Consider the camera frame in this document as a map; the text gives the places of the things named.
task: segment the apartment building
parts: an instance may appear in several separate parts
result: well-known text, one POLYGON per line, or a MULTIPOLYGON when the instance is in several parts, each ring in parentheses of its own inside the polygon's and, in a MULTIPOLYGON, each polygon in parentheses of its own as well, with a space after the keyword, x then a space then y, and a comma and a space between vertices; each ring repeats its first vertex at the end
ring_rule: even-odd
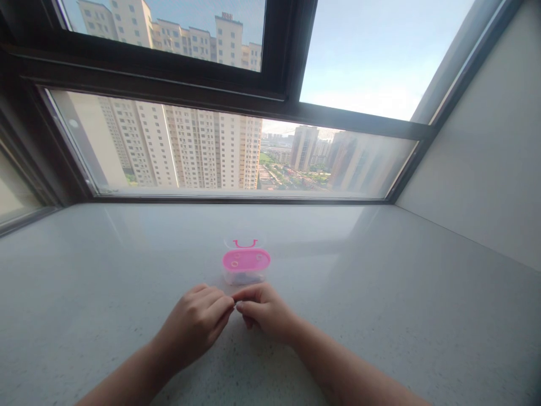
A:
POLYGON ((118 39, 152 48, 152 17, 144 0, 111 0, 118 39))
POLYGON ((218 63, 242 68, 242 23, 224 12, 215 20, 218 63))
POLYGON ((314 154, 310 159, 310 165, 324 164, 327 160, 327 156, 329 155, 330 146, 331 144, 329 141, 317 140, 314 148, 314 154))
POLYGON ((88 0, 79 0, 78 5, 83 21, 85 22, 87 33, 95 37, 118 41, 113 14, 107 7, 88 0))
POLYGON ((319 132, 317 127, 310 126, 299 126, 295 129, 290 161, 293 170, 308 171, 319 132))
MULTIPOLYGON (((215 16, 215 38, 207 30, 152 21, 143 0, 111 0, 110 6, 112 12, 80 1, 89 33, 109 33, 111 39, 231 66, 240 67, 244 58, 245 68, 260 69, 261 46, 242 45, 242 23, 230 14, 215 16), (101 21, 109 24, 107 29, 101 21)), ((101 96, 96 100, 125 178, 133 176, 138 186, 256 188, 262 119, 101 96)), ((94 136, 92 131, 87 135, 94 136)))
POLYGON ((329 189, 384 197, 411 153, 411 143, 350 131, 337 135, 338 150, 329 189))
POLYGON ((253 70, 254 72, 261 72, 261 52, 263 50, 262 46, 260 44, 256 44, 253 42, 250 42, 248 44, 248 58, 249 58, 249 70, 253 70))

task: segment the blue sky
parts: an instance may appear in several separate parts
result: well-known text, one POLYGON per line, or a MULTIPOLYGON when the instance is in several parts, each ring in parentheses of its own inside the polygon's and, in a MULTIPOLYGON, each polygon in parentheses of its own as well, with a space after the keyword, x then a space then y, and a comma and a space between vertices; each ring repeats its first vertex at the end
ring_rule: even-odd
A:
MULTIPOLYGON (((409 120, 474 0, 318 0, 301 102, 409 120)), ((104 0, 109 8, 109 0, 104 0)), ((76 0, 64 0, 84 32, 76 0)), ((215 36, 215 15, 243 23, 261 43, 264 0, 147 0, 152 18, 215 36)), ((265 120, 263 131, 291 134, 265 120)))
MULTIPOLYGON (((63 0, 70 20, 77 30, 86 34, 77 0, 63 0)), ((109 0, 92 0, 111 10, 109 0)), ((243 24, 242 43, 262 43, 265 0, 146 0, 152 20, 163 19, 179 23, 182 28, 195 27, 208 30, 216 36, 214 16, 221 12, 233 14, 233 19, 243 24)))

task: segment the hand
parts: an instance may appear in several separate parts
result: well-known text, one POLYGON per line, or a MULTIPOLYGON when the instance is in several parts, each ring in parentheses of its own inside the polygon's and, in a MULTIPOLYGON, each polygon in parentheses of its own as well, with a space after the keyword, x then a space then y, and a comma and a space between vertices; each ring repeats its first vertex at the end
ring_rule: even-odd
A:
POLYGON ((233 309, 233 299, 215 286, 197 285, 182 296, 149 345, 175 374, 212 347, 233 309))
POLYGON ((252 285, 235 293, 233 299, 246 327, 254 325, 280 342, 291 345, 300 319, 268 283, 252 285))

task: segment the window glass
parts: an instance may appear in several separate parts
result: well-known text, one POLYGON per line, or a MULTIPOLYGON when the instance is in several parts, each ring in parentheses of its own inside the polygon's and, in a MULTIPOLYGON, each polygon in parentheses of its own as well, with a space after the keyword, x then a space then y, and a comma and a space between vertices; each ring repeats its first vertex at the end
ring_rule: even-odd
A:
POLYGON ((34 193, 0 151, 0 224, 40 207, 34 193))
POLYGON ((319 0, 300 101, 411 120, 474 2, 319 0))
POLYGON ((64 20, 72 31, 261 71, 260 58, 250 66, 248 54, 251 50, 261 56, 265 0, 220 0, 205 6, 191 0, 58 1, 63 3, 59 9, 66 13, 64 20), (119 26, 123 22, 126 27, 126 21, 135 30, 119 26), (223 33, 231 41, 223 45, 219 39, 217 44, 216 36, 223 33), (173 38, 182 38, 184 46, 173 38), (235 57, 234 48, 243 52, 235 57), (225 58, 218 59, 218 54, 225 58))
POLYGON ((237 114, 50 94, 69 142, 103 194, 385 198, 416 146, 237 114), (147 122, 148 115, 156 118, 147 122), (171 176, 160 175, 167 171, 171 176))

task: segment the black window frame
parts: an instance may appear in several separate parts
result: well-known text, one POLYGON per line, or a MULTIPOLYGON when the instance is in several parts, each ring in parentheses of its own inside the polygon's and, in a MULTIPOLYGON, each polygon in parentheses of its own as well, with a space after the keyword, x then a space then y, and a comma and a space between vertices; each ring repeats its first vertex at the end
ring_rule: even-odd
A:
POLYGON ((0 3, 1 73, 4 82, 9 83, 7 93, 12 97, 10 119, 29 122, 21 130, 13 131, 11 136, 22 141, 22 150, 31 161, 30 166, 37 168, 40 182, 46 185, 44 188, 52 196, 49 200, 55 206, 89 201, 394 204, 521 3, 522 0, 502 2, 448 89, 431 124, 425 125, 299 102, 316 0, 276 0, 267 4, 261 73, 72 33, 66 31, 56 17, 58 10, 54 0, 41 0, 37 3, 41 8, 31 10, 24 9, 22 2, 8 0, 0 3), (43 10, 49 21, 44 21, 43 15, 41 19, 32 20, 43 10), (281 18, 279 26, 285 30, 282 30, 282 36, 271 38, 268 23, 276 21, 277 17, 281 18), (104 47, 108 50, 107 58, 97 58, 96 52, 103 53, 104 47), (272 62, 271 56, 280 52, 283 52, 283 58, 272 62), (153 65, 156 60, 167 69, 156 68, 153 65), (173 72, 179 61, 185 64, 182 74, 173 72), (278 71, 281 73, 276 86, 278 82, 273 78, 277 77, 269 72, 278 71), (97 196, 89 186, 92 180, 65 142, 62 128, 57 125, 58 117, 47 103, 45 89, 87 92, 385 135, 415 140, 417 145, 384 199, 97 196))

